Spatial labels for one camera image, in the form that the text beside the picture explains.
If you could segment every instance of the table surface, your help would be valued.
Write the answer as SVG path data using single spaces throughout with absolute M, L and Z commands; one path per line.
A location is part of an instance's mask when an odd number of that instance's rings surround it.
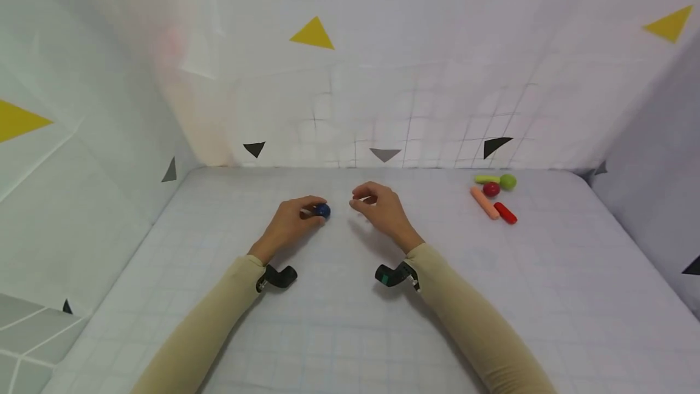
M 515 171 L 492 221 L 477 171 L 235 169 L 190 173 L 44 393 L 126 393 L 167 335 L 278 203 L 328 200 L 312 238 L 278 256 L 299 279 L 266 288 L 234 329 L 204 393 L 475 393 L 468 362 L 408 283 L 374 270 L 400 251 L 348 206 L 372 179 L 511 322 L 560 393 L 698 393 L 700 324 L 581 179 Z

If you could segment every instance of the wrist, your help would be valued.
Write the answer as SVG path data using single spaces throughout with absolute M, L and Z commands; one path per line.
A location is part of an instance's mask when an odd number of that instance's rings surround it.
M 408 255 L 415 247 L 425 243 L 424 239 L 420 237 L 413 227 L 398 232 L 396 236 L 393 237 L 393 241 L 401 248 L 401 251 L 403 251 L 405 255 Z
M 248 251 L 249 255 L 257 257 L 259 261 L 262 262 L 263 266 L 266 266 L 275 256 L 277 248 L 275 244 L 260 238 L 257 242 L 253 243 Z

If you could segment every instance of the black wrist strap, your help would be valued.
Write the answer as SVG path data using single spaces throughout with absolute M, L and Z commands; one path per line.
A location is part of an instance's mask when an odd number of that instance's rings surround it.
M 268 283 L 276 288 L 286 289 L 289 288 L 289 285 L 291 285 L 297 277 L 298 274 L 296 270 L 291 266 L 287 266 L 281 272 L 277 272 L 274 266 L 267 265 L 264 269 L 264 274 L 258 279 L 258 282 L 255 283 L 255 289 L 260 293 Z
M 392 288 L 393 286 L 403 282 L 406 278 L 410 278 L 413 282 L 413 288 L 420 292 L 418 274 L 416 273 L 416 270 L 406 264 L 405 261 L 398 264 L 396 269 L 391 269 L 387 265 L 379 265 L 379 268 L 377 268 L 377 271 L 374 273 L 374 278 L 376 278 L 379 283 L 383 284 L 387 288 Z

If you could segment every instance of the beige sleeve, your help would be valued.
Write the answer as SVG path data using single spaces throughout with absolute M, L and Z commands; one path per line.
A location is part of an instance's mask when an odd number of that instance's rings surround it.
M 552 383 L 496 308 L 424 243 L 409 252 L 420 294 L 492 394 L 555 393 Z
M 236 321 L 258 297 L 255 283 L 263 274 L 256 257 L 236 259 L 158 350 L 132 394 L 196 393 Z

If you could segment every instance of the yellow triangle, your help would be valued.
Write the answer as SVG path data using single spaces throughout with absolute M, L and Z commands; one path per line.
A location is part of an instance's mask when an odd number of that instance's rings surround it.
M 663 17 L 663 19 L 657 20 L 652 24 L 644 26 L 644 29 L 648 30 L 654 35 L 658 35 L 661 38 L 669 40 L 671 43 L 676 43 L 678 37 L 683 32 L 683 27 L 685 26 L 690 12 L 693 10 L 693 6 L 685 7 L 682 10 L 678 10 L 674 13 L 670 13 L 668 16 Z
M 289 41 L 335 50 L 333 44 L 331 43 L 331 39 L 328 38 L 328 34 L 326 33 L 326 30 L 323 29 L 321 19 L 318 19 L 318 16 L 313 17 L 313 19 L 311 19 L 311 21 L 309 21 L 306 26 L 302 28 L 302 30 L 292 36 Z
M 0 99 L 0 142 L 14 139 L 51 123 L 53 122 L 48 119 Z

